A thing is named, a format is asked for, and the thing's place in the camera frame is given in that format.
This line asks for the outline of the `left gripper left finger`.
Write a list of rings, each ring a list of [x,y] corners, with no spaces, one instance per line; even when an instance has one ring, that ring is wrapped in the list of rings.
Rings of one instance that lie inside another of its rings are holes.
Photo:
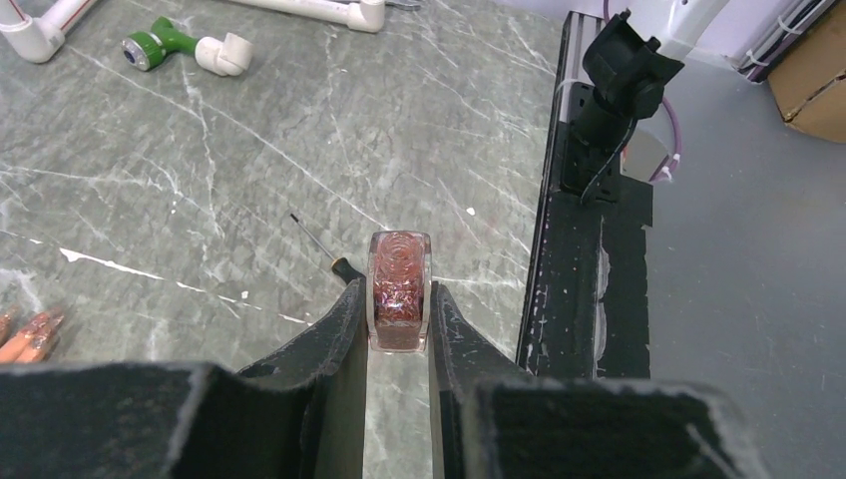
[[[210,362],[7,365],[5,478],[358,478],[366,287],[239,372]]]

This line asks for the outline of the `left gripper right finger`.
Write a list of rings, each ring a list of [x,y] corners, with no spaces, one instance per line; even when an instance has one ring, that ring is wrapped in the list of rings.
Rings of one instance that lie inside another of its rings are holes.
[[[433,284],[428,335],[437,478],[766,478],[736,406],[704,384],[537,377]]]

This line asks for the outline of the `red glitter nail polish bottle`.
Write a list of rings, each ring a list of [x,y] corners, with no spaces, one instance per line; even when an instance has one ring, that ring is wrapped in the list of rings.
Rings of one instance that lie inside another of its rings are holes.
[[[430,237],[413,231],[375,233],[366,274],[370,347],[388,353],[424,351],[431,290]]]

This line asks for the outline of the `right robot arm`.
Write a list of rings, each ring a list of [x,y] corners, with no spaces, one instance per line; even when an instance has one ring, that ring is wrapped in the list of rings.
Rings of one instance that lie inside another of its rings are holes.
[[[603,182],[631,140],[637,122],[652,117],[665,86],[683,68],[725,1],[634,1],[614,14],[587,48],[584,67],[593,86],[569,121],[568,168],[562,186],[582,205],[612,202]]]

